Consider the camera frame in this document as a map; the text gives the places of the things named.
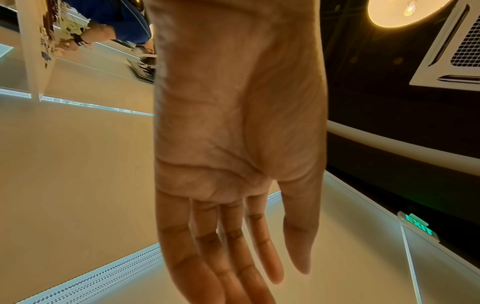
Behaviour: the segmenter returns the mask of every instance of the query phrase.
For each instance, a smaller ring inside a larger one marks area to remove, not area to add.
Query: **person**
[[[60,42],[59,47],[64,50],[76,51],[93,42],[117,39],[134,43],[144,48],[145,53],[155,53],[150,26],[130,0],[63,1],[90,19],[89,29]]]
[[[158,239],[195,304],[275,303],[282,261],[265,217],[281,189],[293,265],[311,270],[326,167],[320,0],[149,0],[164,71],[154,102]]]

